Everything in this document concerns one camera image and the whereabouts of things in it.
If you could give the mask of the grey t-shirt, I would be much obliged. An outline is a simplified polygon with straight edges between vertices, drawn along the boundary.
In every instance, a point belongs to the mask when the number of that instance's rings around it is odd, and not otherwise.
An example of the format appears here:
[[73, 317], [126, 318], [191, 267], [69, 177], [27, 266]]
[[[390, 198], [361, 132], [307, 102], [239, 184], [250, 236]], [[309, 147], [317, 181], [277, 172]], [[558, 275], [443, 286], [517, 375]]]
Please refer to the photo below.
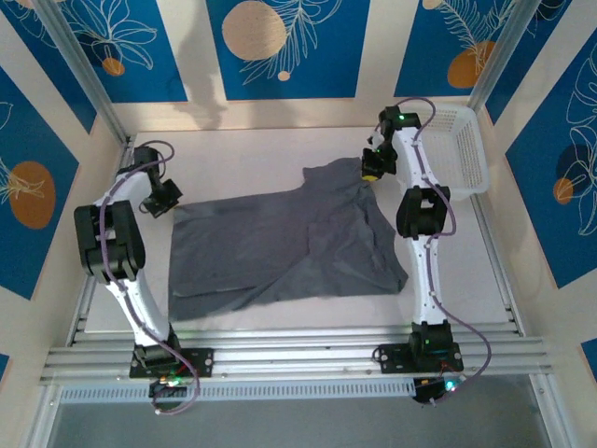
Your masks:
[[394, 295], [409, 276], [361, 161], [305, 168], [289, 191], [174, 211], [169, 316], [175, 321], [308, 298]]

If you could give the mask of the white perforated plastic basket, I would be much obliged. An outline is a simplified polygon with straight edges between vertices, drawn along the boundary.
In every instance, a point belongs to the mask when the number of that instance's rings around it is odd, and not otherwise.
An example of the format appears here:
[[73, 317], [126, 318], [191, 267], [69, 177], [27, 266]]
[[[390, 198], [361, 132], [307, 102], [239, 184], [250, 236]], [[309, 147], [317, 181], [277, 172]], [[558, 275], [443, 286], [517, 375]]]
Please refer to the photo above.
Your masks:
[[462, 201], [489, 187], [489, 169], [475, 112], [454, 103], [435, 107], [415, 101], [406, 106], [425, 126], [423, 152], [431, 171], [451, 191], [452, 201]]

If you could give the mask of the blue floral wall panel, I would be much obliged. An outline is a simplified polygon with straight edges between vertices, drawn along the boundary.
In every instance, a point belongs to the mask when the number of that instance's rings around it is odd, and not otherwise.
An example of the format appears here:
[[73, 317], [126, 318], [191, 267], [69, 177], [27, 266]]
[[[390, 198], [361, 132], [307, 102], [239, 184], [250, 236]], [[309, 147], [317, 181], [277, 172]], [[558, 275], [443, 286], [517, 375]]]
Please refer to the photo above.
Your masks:
[[492, 124], [502, 116], [507, 104], [570, 3], [571, 0], [541, 0], [537, 6], [521, 40], [485, 103]]
[[54, 0], [114, 104], [187, 99], [157, 0]]
[[78, 166], [0, 68], [0, 287], [34, 296]]
[[517, 0], [420, 0], [395, 96], [469, 94]]
[[90, 134], [97, 111], [33, 7], [19, 0], [0, 0], [0, 12], [32, 53], [83, 129]]
[[597, 38], [571, 61], [507, 161], [557, 287], [597, 269]]
[[205, 0], [229, 101], [353, 98], [370, 0]]

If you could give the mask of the aluminium corner post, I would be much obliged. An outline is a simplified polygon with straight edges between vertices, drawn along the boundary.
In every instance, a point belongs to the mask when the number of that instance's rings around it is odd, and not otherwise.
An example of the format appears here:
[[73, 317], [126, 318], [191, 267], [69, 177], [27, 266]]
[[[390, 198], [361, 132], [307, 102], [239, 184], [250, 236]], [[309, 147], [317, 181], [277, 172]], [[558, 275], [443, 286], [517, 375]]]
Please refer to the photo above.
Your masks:
[[513, 3], [513, 11], [503, 32], [469, 95], [467, 106], [475, 113], [480, 112], [485, 106], [541, 2], [542, 0], [516, 0]]
[[103, 84], [97, 77], [59, 6], [53, 0], [32, 0], [32, 4], [62, 58], [98, 115], [104, 120], [109, 132], [122, 145], [127, 146], [130, 142], [130, 135], [118, 118]]

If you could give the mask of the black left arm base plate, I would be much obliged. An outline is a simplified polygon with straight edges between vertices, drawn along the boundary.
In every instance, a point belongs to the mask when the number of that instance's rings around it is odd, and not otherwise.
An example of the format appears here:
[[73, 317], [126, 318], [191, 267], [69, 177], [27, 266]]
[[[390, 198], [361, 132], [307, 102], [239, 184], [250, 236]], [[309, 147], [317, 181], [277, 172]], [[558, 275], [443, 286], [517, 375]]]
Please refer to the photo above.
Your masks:
[[[212, 348], [182, 348], [179, 353], [201, 378], [212, 376], [215, 364], [215, 351]], [[154, 359], [134, 354], [129, 377], [132, 379], [179, 379], [191, 378], [192, 372], [183, 361], [168, 352], [158, 354]]]

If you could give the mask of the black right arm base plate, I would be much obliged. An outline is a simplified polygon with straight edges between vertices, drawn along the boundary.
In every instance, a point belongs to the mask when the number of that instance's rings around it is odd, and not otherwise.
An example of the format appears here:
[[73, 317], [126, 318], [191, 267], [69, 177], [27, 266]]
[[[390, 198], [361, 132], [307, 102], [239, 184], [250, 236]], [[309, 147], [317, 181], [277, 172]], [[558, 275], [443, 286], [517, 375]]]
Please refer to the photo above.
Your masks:
[[408, 343], [381, 344], [375, 349], [373, 358], [380, 364], [382, 373], [461, 372], [465, 368], [457, 343], [447, 349], [421, 353], [416, 353]]

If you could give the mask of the aluminium mounting rail frame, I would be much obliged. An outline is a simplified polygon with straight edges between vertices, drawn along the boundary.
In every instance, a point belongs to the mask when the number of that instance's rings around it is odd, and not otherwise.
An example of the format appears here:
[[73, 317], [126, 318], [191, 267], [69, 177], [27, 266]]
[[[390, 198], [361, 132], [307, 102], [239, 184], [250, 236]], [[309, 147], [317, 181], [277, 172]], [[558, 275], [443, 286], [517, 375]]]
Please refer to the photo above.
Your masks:
[[[511, 323], [484, 324], [483, 343], [474, 333], [454, 326], [465, 373], [551, 373], [548, 347], [539, 337], [523, 336]], [[377, 378], [381, 369], [372, 359], [380, 344], [403, 343], [410, 328], [362, 327], [336, 329], [185, 330], [178, 332], [185, 347], [215, 351], [215, 381]], [[132, 359], [127, 332], [79, 331], [70, 346], [53, 347], [42, 369], [43, 385], [125, 383]]]

